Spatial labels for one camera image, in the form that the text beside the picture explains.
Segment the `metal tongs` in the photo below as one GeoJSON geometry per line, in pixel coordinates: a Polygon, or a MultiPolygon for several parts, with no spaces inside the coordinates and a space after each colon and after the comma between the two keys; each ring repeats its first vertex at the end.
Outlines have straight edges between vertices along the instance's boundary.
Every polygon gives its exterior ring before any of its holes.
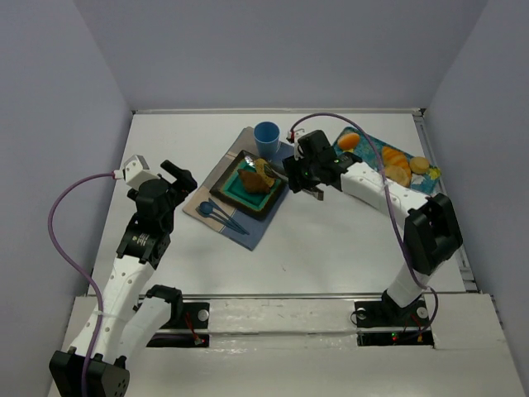
{"type": "MultiPolygon", "coordinates": [[[[285,184],[288,184],[288,177],[284,174],[284,172],[278,166],[272,165],[270,163],[269,175],[275,177],[276,179],[281,179],[285,184]]],[[[324,199],[324,192],[318,187],[313,187],[310,189],[301,189],[301,192],[311,195],[318,201],[322,201],[324,199]]]]}

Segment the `toasted baguette slice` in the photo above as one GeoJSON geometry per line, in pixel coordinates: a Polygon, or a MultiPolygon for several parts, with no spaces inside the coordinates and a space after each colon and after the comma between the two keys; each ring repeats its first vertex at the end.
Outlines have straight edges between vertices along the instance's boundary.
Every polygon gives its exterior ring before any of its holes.
{"type": "Polygon", "coordinates": [[[262,158],[258,158],[254,164],[256,173],[271,188],[275,184],[275,177],[269,175],[269,163],[262,158]]]}

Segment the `dark brown croissant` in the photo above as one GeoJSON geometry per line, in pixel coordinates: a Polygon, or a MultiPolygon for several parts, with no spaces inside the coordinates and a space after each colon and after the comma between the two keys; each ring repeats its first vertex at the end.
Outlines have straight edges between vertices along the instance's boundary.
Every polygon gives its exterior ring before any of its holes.
{"type": "Polygon", "coordinates": [[[270,187],[261,175],[249,170],[239,169],[237,171],[239,179],[249,194],[268,194],[270,187]]]}

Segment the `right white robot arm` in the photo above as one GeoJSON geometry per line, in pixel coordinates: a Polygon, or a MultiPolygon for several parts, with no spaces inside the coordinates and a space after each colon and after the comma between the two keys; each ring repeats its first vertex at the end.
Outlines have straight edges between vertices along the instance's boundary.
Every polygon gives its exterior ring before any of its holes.
{"type": "Polygon", "coordinates": [[[403,230],[404,265],[383,299],[399,308],[414,302],[437,269],[463,243],[450,199],[405,188],[382,175],[357,155],[337,154],[321,130],[302,136],[294,154],[283,159],[292,192],[331,186],[389,216],[403,230]]]}

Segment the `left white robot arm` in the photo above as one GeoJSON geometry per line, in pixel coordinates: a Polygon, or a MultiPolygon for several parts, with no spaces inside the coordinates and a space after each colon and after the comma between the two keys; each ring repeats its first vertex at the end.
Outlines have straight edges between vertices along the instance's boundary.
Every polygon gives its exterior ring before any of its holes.
{"type": "Polygon", "coordinates": [[[166,323],[183,313],[180,290],[145,284],[155,273],[170,244],[174,211],[197,187],[188,170],[165,160],[161,169],[169,182],[150,171],[134,155],[110,177],[128,186],[136,211],[117,247],[111,274],[103,289],[90,280],[97,303],[79,335],[50,359],[50,373],[62,396],[123,396],[130,384],[128,365],[166,323]]]}

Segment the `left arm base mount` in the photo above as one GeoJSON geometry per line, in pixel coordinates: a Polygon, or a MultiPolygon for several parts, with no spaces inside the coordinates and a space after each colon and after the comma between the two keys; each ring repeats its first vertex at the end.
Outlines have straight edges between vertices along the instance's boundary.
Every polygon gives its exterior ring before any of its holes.
{"type": "Polygon", "coordinates": [[[170,306],[169,320],[148,342],[148,347],[209,347],[208,321],[210,303],[185,302],[180,289],[154,285],[145,299],[157,298],[170,306]]]}

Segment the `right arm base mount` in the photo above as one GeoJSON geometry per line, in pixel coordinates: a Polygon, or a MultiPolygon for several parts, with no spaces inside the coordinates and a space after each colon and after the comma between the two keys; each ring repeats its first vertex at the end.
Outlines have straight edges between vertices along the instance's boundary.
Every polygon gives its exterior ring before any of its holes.
{"type": "Polygon", "coordinates": [[[355,303],[351,323],[359,330],[360,347],[433,346],[431,325],[439,308],[439,298],[433,293],[433,310],[429,312],[422,294],[401,308],[386,292],[380,300],[355,303]]]}

